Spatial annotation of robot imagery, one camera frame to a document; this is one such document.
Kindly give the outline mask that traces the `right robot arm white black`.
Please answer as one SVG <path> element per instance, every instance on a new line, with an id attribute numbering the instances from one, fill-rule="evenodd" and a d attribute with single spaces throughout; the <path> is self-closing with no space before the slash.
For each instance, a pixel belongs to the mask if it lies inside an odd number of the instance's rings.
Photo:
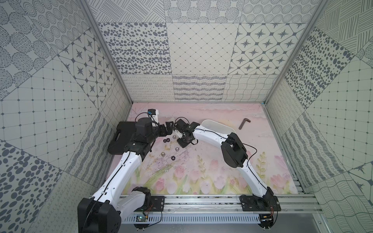
<path id="1" fill-rule="evenodd" d="M 240 170 L 242 177 L 252 191 L 252 200 L 257 204 L 270 207 L 271 202 L 275 201 L 273 191 L 255 172 L 250 163 L 251 157 L 247 154 L 246 145 L 242 143 L 236 133 L 223 134 L 208 129 L 197 122 L 187 123 L 181 118 L 176 120 L 174 130 L 179 136 L 177 142 L 183 148 L 192 144 L 194 140 L 220 148 L 225 163 Z"/>

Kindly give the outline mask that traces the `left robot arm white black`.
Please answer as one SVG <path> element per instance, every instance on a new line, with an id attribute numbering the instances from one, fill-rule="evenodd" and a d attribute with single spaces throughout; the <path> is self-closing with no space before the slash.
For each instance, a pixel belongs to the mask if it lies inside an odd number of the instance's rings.
<path id="1" fill-rule="evenodd" d="M 152 197 L 147 187 L 135 187 L 124 199 L 120 196 L 136 169 L 151 152 L 158 137 L 172 134 L 174 122 L 159 124 L 153 117 L 137 122 L 122 121 L 110 142 L 110 153 L 122 152 L 122 158 L 105 183 L 91 198 L 83 198 L 77 207 L 80 233 L 117 233 L 122 220 L 136 211 L 147 219 L 151 211 L 162 212 L 164 197 Z"/>

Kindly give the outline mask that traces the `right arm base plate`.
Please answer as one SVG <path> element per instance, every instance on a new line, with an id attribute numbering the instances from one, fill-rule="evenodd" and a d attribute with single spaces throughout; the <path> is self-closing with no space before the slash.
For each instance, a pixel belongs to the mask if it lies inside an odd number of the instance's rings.
<path id="1" fill-rule="evenodd" d="M 244 212 L 277 212 L 281 211 L 281 206 L 277 196 L 270 195 L 260 198 L 254 195 L 241 195 L 239 197 L 241 207 Z"/>

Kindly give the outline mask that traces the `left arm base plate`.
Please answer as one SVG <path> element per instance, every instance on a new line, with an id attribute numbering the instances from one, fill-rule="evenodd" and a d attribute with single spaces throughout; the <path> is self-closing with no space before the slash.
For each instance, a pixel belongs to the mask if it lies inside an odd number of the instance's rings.
<path id="1" fill-rule="evenodd" d="M 165 196 L 151 196 L 145 198 L 145 204 L 135 212 L 162 212 L 164 211 Z"/>

